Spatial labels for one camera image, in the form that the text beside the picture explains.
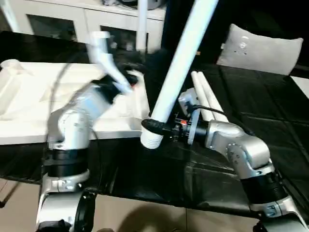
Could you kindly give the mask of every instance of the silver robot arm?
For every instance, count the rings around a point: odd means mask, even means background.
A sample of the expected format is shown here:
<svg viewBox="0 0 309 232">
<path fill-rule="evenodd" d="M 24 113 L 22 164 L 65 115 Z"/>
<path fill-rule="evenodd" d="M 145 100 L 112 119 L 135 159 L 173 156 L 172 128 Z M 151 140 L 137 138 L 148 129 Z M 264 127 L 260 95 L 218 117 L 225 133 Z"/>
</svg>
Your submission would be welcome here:
<svg viewBox="0 0 309 232">
<path fill-rule="evenodd" d="M 152 133 L 169 135 L 186 143 L 193 138 L 193 132 L 195 140 L 222 154 L 238 175 L 250 210 L 261 219 L 254 232 L 309 231 L 292 197 L 279 181 L 268 146 L 263 140 L 248 135 L 238 125 L 216 120 L 194 122 L 175 119 L 175 125 L 171 127 L 145 119 L 142 125 Z"/>
<path fill-rule="evenodd" d="M 253 212 L 265 218 L 296 216 L 268 221 L 265 224 L 267 231 L 308 231 L 292 197 L 278 181 L 268 146 L 261 139 L 246 134 L 235 124 L 212 120 L 208 124 L 205 147 L 219 152 L 233 165 Z"/>
<path fill-rule="evenodd" d="M 96 194 L 87 191 L 85 181 L 87 148 L 92 127 L 113 104 L 126 94 L 137 79 L 120 72 L 108 53 L 108 32 L 95 32 L 88 46 L 90 59 L 107 75 L 77 91 L 70 102 L 48 119 L 48 159 L 42 178 L 36 230 L 90 232 L 93 227 Z"/>
</svg>

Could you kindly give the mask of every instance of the black tabletop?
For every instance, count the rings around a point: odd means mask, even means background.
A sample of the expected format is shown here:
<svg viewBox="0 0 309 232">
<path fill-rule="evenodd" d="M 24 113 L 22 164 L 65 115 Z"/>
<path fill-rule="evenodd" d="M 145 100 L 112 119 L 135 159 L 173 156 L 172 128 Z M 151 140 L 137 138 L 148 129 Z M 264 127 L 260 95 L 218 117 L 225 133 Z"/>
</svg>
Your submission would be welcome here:
<svg viewBox="0 0 309 232">
<path fill-rule="evenodd" d="M 67 62 L 82 43 L 11 32 L 0 34 L 0 61 Z M 88 63 L 86 56 L 76 62 Z M 288 76 L 256 72 L 196 60 L 228 117 L 236 117 L 263 139 L 283 182 L 303 216 L 309 208 L 309 100 Z M 145 77 L 150 106 L 154 105 L 164 76 Z M 190 78 L 183 88 L 191 87 Z M 88 152 L 91 178 L 100 193 L 252 217 L 248 200 L 230 164 L 199 144 L 189 147 L 165 138 L 157 150 L 148 150 L 139 138 L 92 142 Z M 0 177 L 40 183 L 44 144 L 0 146 Z"/>
</svg>

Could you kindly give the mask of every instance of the white tube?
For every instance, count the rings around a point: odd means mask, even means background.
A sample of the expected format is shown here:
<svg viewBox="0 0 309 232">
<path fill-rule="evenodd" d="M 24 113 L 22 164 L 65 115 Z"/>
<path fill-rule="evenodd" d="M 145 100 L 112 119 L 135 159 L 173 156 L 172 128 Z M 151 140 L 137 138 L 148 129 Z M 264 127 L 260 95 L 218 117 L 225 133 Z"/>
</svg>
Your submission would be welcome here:
<svg viewBox="0 0 309 232">
<path fill-rule="evenodd" d="M 146 52 L 148 0 L 138 1 L 139 25 L 136 34 L 136 50 Z"/>
<path fill-rule="evenodd" d="M 208 100 L 206 98 L 206 95 L 204 93 L 203 87 L 202 87 L 201 83 L 199 82 L 197 72 L 196 71 L 191 72 L 191 76 L 192 76 L 193 86 L 194 86 L 194 89 L 197 93 L 197 97 L 198 97 L 199 102 L 203 106 L 210 107 Z M 210 120 L 215 119 L 212 111 L 201 110 L 201 113 L 202 113 L 202 117 L 205 121 L 210 121 Z"/>
<path fill-rule="evenodd" d="M 152 119 L 160 122 L 168 120 L 217 3 L 218 0 L 195 0 L 151 115 Z M 145 147 L 154 149 L 160 146 L 162 138 L 162 135 L 145 130 L 140 141 Z"/>
<path fill-rule="evenodd" d="M 214 95 L 213 90 L 211 86 L 209 85 L 207 79 L 205 78 L 204 74 L 202 72 L 198 72 L 197 76 L 198 76 L 199 83 L 201 84 L 201 87 L 204 90 L 209 106 L 213 109 L 220 110 L 223 112 L 223 109 L 220 103 L 218 102 L 216 95 Z M 227 117 L 222 114 L 213 112 L 213 115 L 214 115 L 214 118 L 218 121 L 228 122 Z"/>
</svg>

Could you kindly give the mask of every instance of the electrical cable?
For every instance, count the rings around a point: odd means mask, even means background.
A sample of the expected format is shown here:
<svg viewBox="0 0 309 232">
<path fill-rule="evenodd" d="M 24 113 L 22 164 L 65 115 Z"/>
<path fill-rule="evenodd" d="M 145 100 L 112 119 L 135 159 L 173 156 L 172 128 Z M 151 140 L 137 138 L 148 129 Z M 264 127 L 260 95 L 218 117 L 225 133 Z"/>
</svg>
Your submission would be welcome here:
<svg viewBox="0 0 309 232">
<path fill-rule="evenodd" d="M 222 112 L 222 111 L 220 111 L 220 110 L 217 110 L 217 109 L 210 108 L 210 107 L 206 107 L 206 106 L 204 106 L 204 105 L 193 105 L 193 106 L 192 106 L 192 109 L 193 109 L 193 110 L 197 110 L 197 109 L 209 110 L 209 111 L 212 111 L 212 112 L 215 112 L 215 113 L 218 113 L 218 114 L 222 114 L 222 115 L 224 115 L 224 116 L 227 117 L 227 115 L 226 115 L 224 112 Z M 232 120 L 231 120 L 231 119 L 229 118 L 229 120 L 230 120 L 232 123 L 234 123 L 234 124 L 236 124 L 236 125 L 239 125 L 247 134 L 249 134 L 249 135 L 251 135 L 251 136 L 255 136 L 254 132 L 253 132 L 250 128 L 248 128 L 245 124 L 243 124 L 241 121 L 239 121 L 238 119 L 232 119 Z"/>
<path fill-rule="evenodd" d="M 96 194 L 98 195 L 99 190 L 100 190 L 100 186 L 101 186 L 101 182 L 102 182 L 102 176 L 103 176 L 103 159 L 102 159 L 103 153 L 102 153 L 102 149 L 100 149 L 100 140 L 98 138 L 98 134 L 93 129 L 92 129 L 92 132 L 93 132 L 93 134 L 96 138 L 97 149 L 98 149 L 98 154 L 99 154 L 99 163 L 100 163 L 100 169 L 99 169 L 100 177 L 99 177 L 99 180 L 98 180 L 98 186 L 97 186 L 97 191 L 96 191 Z"/>
</svg>

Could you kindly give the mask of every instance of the tile floor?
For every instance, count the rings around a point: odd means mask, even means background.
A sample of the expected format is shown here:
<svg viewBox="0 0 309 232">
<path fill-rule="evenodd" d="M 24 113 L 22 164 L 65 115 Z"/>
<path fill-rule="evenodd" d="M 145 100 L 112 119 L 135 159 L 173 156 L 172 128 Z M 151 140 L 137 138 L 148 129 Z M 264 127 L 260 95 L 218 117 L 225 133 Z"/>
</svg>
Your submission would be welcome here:
<svg viewBox="0 0 309 232">
<path fill-rule="evenodd" d="M 0 200 L 15 182 L 0 179 Z M 39 186 L 21 183 L 0 209 L 1 232 L 34 232 Z M 169 205 L 98 196 L 93 232 L 252 232 L 257 220 Z"/>
</svg>

